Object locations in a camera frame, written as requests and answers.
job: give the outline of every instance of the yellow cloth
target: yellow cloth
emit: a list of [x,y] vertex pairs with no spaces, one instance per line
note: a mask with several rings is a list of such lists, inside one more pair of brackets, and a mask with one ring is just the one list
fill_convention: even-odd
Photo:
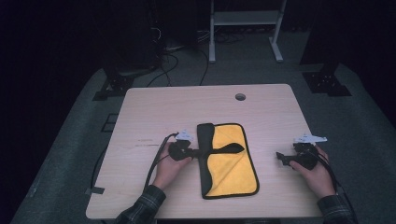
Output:
[[[240,145],[241,151],[222,153],[230,144]],[[213,150],[207,158],[212,187],[203,195],[204,198],[248,196],[257,193],[259,182],[242,126],[234,123],[215,125],[212,146]]]

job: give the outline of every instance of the folded cloth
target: folded cloth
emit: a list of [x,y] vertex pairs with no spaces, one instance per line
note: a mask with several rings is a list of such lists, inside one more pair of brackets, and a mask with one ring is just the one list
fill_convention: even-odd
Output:
[[203,152],[198,162],[204,199],[249,196],[259,191],[245,131],[240,124],[199,124],[197,135]]

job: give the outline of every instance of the person's left hand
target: person's left hand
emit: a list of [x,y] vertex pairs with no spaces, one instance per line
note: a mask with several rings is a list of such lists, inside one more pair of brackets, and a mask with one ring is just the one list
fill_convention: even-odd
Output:
[[157,164],[157,174],[155,176],[152,185],[156,186],[157,188],[164,190],[166,187],[171,184],[178,172],[186,166],[190,161],[192,161],[191,157],[188,157],[182,161],[174,161],[169,156],[169,145],[171,143],[166,143],[163,147],[163,152],[160,156],[160,161]]

